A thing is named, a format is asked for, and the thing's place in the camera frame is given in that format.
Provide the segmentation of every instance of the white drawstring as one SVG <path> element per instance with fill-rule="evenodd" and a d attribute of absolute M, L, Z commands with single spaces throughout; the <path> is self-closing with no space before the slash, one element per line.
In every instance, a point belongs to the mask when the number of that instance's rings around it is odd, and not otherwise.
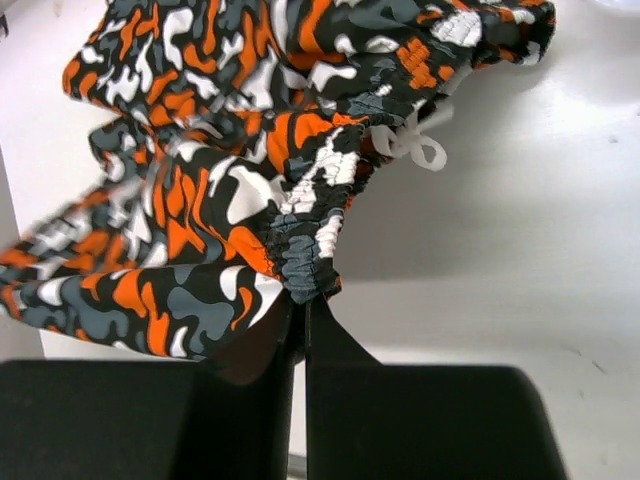
<path fill-rule="evenodd" d="M 450 102 L 440 102 L 436 111 L 421 122 L 418 122 L 418 112 L 412 113 L 404 125 L 395 132 L 386 125 L 371 127 L 373 146 L 378 153 L 387 157 L 400 158 L 410 154 L 413 163 L 437 172 L 447 163 L 447 152 L 424 132 L 451 120 L 453 110 Z M 431 147 L 434 150 L 431 160 L 427 160 L 423 147 Z"/>

